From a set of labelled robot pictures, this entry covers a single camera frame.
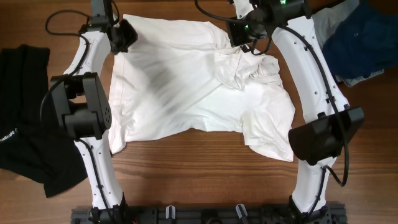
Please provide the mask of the white polo shirt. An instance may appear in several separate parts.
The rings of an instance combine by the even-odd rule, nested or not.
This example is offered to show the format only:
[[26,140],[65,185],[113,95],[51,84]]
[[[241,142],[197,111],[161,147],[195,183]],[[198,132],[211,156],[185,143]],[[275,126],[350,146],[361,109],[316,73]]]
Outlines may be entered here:
[[254,152],[294,159],[295,108],[278,60],[232,47],[210,22],[125,15],[138,39],[114,58],[109,91],[113,153],[188,129],[242,133]]

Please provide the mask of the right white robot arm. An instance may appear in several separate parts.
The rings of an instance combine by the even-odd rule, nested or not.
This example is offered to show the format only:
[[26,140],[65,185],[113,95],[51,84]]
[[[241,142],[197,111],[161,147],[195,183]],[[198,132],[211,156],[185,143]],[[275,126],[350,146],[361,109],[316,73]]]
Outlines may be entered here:
[[297,183],[280,215],[287,223],[341,223],[342,205],[328,205],[325,192],[338,156],[348,158],[348,144],[364,121],[337,87],[315,33],[306,1],[234,1],[228,19],[234,46],[270,38],[286,61],[298,91],[305,124],[289,131],[298,158]]

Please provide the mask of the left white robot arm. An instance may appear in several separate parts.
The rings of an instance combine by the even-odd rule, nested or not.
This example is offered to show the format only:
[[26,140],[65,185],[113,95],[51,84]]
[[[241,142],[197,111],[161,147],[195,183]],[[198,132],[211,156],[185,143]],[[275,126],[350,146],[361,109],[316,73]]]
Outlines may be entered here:
[[74,210],[72,223],[132,223],[134,215],[116,179],[108,131],[112,112],[100,81],[109,54],[127,52],[137,32],[121,19],[112,0],[91,1],[91,13],[74,35],[80,44],[63,75],[50,80],[43,102],[52,99],[58,125],[72,139],[83,160],[92,204]]

